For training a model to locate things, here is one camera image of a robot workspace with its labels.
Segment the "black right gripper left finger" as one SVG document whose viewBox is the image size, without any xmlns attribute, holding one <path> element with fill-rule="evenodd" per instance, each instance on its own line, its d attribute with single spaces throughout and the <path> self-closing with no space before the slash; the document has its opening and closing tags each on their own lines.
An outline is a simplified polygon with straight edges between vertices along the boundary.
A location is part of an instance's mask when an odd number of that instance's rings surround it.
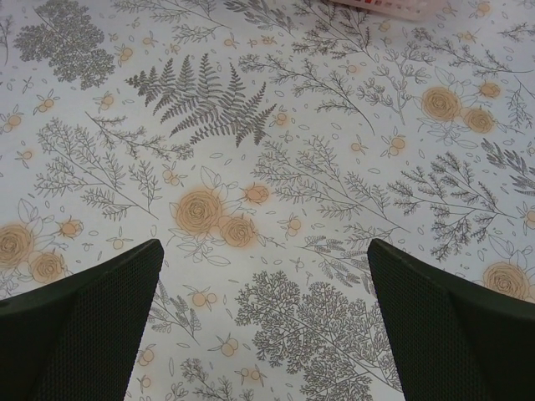
<svg viewBox="0 0 535 401">
<path fill-rule="evenodd" d="M 122 400 L 163 263 L 157 239 L 1 302 L 3 400 Z"/>
</svg>

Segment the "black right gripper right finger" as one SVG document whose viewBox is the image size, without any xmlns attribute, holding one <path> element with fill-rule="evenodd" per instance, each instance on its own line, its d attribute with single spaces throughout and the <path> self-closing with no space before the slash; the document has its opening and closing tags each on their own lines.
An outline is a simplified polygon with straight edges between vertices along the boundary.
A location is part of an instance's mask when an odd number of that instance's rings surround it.
<svg viewBox="0 0 535 401">
<path fill-rule="evenodd" d="M 374 239 L 374 289 L 407 400 L 532 400 L 534 306 Z"/>
</svg>

